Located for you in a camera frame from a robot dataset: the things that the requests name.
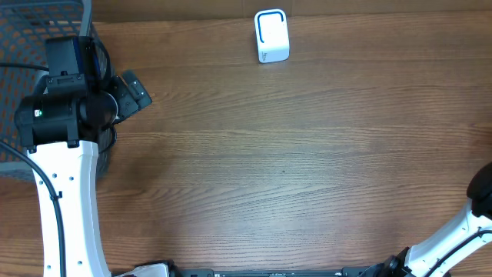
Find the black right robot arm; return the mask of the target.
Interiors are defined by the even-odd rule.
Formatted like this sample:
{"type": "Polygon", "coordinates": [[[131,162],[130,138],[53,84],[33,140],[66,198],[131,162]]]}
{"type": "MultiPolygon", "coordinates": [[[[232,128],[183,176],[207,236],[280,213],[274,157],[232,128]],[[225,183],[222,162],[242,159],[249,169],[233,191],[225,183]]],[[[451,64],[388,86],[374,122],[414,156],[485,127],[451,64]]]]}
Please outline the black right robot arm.
{"type": "Polygon", "coordinates": [[[390,257],[379,276],[442,277],[491,242],[491,164],[472,178],[464,207],[423,242],[390,257]]]}

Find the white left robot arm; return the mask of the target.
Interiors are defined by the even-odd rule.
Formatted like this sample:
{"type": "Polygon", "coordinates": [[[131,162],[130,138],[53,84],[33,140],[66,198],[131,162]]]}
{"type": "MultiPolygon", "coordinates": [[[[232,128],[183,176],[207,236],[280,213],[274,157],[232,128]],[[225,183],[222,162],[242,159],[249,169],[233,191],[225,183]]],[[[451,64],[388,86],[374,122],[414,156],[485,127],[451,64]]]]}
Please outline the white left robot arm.
{"type": "Polygon", "coordinates": [[[152,103],[131,71],[113,75],[89,36],[45,43],[45,87],[22,99],[15,125],[38,187],[45,276],[109,276],[95,183],[103,132],[152,103]]]}

